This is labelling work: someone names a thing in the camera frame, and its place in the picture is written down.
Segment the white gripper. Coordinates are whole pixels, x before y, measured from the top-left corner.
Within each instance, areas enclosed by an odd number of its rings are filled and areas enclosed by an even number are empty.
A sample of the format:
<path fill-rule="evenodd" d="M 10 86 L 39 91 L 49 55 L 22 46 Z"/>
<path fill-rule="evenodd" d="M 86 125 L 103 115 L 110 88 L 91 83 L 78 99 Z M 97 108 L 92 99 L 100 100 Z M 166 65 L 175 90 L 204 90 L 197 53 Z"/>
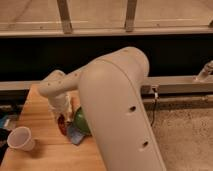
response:
<path fill-rule="evenodd" d="M 72 122 L 73 120 L 73 106 L 70 96 L 67 93 L 62 93 L 60 95 L 50 97 L 48 99 L 50 108 L 54 114 L 54 120 L 57 123 L 58 119 L 66 114 L 66 121 Z"/>

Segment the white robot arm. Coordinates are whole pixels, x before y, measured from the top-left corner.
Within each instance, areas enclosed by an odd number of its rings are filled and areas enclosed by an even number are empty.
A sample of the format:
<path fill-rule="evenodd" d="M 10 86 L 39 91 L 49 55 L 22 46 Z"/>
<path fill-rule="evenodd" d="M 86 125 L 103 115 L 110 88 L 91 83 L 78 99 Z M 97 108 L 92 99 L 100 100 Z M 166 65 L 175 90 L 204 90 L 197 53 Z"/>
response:
<path fill-rule="evenodd" d="M 55 113 L 67 113 L 76 89 L 107 171 L 167 171 L 141 98 L 149 73 L 146 55 L 125 47 L 66 74 L 55 70 L 39 93 Z"/>

